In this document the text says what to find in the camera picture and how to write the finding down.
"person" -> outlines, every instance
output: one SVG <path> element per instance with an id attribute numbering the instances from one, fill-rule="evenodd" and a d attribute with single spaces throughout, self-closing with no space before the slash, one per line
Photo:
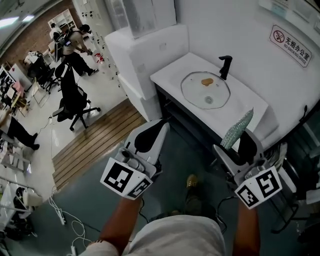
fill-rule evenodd
<path id="1" fill-rule="evenodd" d="M 39 144 L 35 144 L 38 134 L 30 135 L 26 129 L 11 116 L 11 109 L 7 111 L 0 110 L 0 130 L 11 139 L 17 138 L 19 142 L 33 150 L 38 150 L 40 147 Z"/>
<path id="2" fill-rule="evenodd" d="M 79 30 L 70 31 L 71 35 L 68 38 L 69 45 L 64 45 L 62 49 L 62 55 L 65 56 L 65 61 L 70 63 L 75 72 L 77 72 L 81 77 L 85 74 L 85 72 L 91 76 L 99 71 L 98 69 L 92 69 L 88 67 L 85 60 L 75 52 L 75 50 L 78 50 L 81 53 L 87 53 L 89 55 L 91 54 L 91 51 L 86 47 L 83 38 L 83 35 L 89 31 L 90 27 L 86 24 L 82 25 Z"/>
<path id="3" fill-rule="evenodd" d="M 215 255 L 223 256 L 225 244 L 213 207 L 201 200 L 198 179 L 187 179 L 184 214 L 156 218 L 149 222 L 130 243 L 129 256 L 139 255 Z M 142 196 L 122 198 L 104 225 L 99 240 L 91 243 L 81 256 L 121 255 L 134 230 L 141 209 Z M 240 200 L 233 256 L 258 256 L 260 233 L 257 209 L 249 210 Z"/>
<path id="4" fill-rule="evenodd" d="M 61 34 L 62 30 L 59 27 L 56 27 L 55 23 L 51 23 L 51 31 L 49 33 L 51 39 L 54 39 L 54 33 Z"/>

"office chair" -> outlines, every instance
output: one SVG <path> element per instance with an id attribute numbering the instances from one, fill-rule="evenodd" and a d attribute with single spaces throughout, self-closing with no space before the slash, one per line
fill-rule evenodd
<path id="1" fill-rule="evenodd" d="M 76 84 L 75 76 L 73 69 L 70 64 L 63 61 L 58 67 L 57 74 L 61 78 L 61 91 L 62 91 L 62 99 L 60 101 L 59 109 L 55 111 L 52 116 L 57 116 L 57 121 L 62 122 L 66 119 L 72 120 L 72 124 L 70 126 L 70 130 L 74 131 L 74 125 L 78 119 L 81 120 L 84 128 L 88 128 L 85 123 L 83 115 L 92 111 L 97 110 L 101 111 L 100 107 L 93 107 L 89 109 L 85 109 L 87 103 L 91 103 L 90 100 L 87 99 L 87 94 Z"/>
<path id="2" fill-rule="evenodd" d="M 59 85 L 57 78 L 53 78 L 56 69 L 46 65 L 42 53 L 39 52 L 37 57 L 38 59 L 35 63 L 32 63 L 29 67 L 27 75 L 32 79 L 36 78 L 39 85 L 50 94 L 52 87 Z"/>

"faucet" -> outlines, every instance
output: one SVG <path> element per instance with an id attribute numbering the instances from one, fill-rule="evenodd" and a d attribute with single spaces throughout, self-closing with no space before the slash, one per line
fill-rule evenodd
<path id="1" fill-rule="evenodd" d="M 223 80 L 227 80 L 227 75 L 228 75 L 228 72 L 229 72 L 229 69 L 230 69 L 230 65 L 231 65 L 231 62 L 232 62 L 232 57 L 229 56 L 229 55 L 226 55 L 226 56 L 222 56 L 222 57 L 219 57 L 220 60 L 224 60 L 224 64 L 223 64 L 223 67 L 220 69 L 220 74 L 221 74 L 221 78 Z"/>

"ceiling light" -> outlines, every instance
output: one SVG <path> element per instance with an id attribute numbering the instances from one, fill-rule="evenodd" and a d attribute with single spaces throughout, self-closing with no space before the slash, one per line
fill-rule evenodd
<path id="1" fill-rule="evenodd" d="M 28 15 L 27 17 L 25 17 L 25 18 L 23 19 L 23 22 L 29 22 L 29 21 L 31 21 L 34 17 L 35 17 L 35 16 L 33 16 L 33 15 Z"/>
<path id="2" fill-rule="evenodd" d="M 0 28 L 13 24 L 19 17 L 0 19 Z"/>

